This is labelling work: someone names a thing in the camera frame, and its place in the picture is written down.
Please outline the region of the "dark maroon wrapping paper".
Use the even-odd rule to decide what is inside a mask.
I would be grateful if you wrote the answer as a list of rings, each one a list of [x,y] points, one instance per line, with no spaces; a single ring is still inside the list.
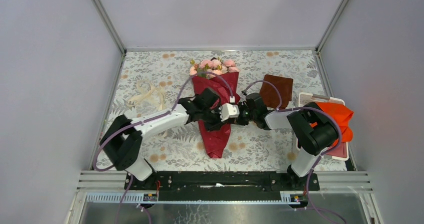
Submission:
[[[238,78],[238,72],[221,74],[219,77],[213,76],[211,79],[196,76],[192,78],[193,90],[195,94],[201,94],[207,87],[212,88],[221,98],[219,102],[214,103],[214,107],[219,103],[228,103],[230,101],[230,91],[232,91],[237,103],[240,101],[240,96],[237,94]],[[222,158],[223,151],[230,137],[231,125],[224,124],[219,130],[207,131],[203,121],[198,124],[207,155],[210,158]]]

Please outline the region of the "peach rose stem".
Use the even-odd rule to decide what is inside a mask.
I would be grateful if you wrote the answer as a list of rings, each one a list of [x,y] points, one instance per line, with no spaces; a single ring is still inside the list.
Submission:
[[[189,69],[189,75],[194,76],[197,74],[197,76],[200,77],[207,77],[206,71],[210,69],[210,65],[212,63],[211,60],[202,60],[199,63],[197,63],[194,59],[191,59],[189,61],[191,64],[191,67]]]

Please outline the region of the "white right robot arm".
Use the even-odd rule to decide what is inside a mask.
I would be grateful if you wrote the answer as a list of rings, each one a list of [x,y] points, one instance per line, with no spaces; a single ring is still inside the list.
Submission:
[[[269,109],[260,94],[252,93],[238,103],[239,116],[234,124],[248,125],[254,122],[263,130],[291,128],[300,145],[297,158],[287,168],[287,183],[299,190],[307,182],[306,176],[313,171],[322,155],[335,143],[342,141],[342,132],[329,114],[315,102],[292,109]]]

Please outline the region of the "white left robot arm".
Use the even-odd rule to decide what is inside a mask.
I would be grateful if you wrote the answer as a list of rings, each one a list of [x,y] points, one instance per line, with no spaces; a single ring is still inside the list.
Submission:
[[[236,99],[230,96],[227,103],[211,88],[194,97],[179,98],[168,109],[137,119],[118,116],[100,141],[103,151],[116,170],[126,171],[142,189],[155,183],[154,169],[141,155],[141,146],[147,139],[174,127],[203,121],[219,129],[239,113]]]

